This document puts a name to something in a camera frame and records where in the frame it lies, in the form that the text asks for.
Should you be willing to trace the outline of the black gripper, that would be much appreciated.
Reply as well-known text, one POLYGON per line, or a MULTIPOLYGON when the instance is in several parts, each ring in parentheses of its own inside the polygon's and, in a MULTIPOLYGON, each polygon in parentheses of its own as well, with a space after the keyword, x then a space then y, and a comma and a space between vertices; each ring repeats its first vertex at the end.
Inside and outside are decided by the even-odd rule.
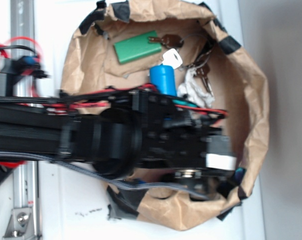
POLYGON ((163 182, 183 185, 205 199, 225 197, 237 185, 236 157, 217 125, 226 111, 142 90, 132 96, 132 111, 142 133, 138 168, 172 170, 163 182))

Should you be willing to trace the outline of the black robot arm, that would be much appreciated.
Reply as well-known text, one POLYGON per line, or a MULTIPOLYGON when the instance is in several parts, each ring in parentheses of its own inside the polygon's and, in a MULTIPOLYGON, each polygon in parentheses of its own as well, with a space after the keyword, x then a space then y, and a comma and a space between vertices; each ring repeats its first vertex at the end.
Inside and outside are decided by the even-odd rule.
POLYGON ((169 188, 208 200, 236 169, 226 113, 140 88, 61 98, 0 96, 0 162, 49 161, 123 190, 169 188))

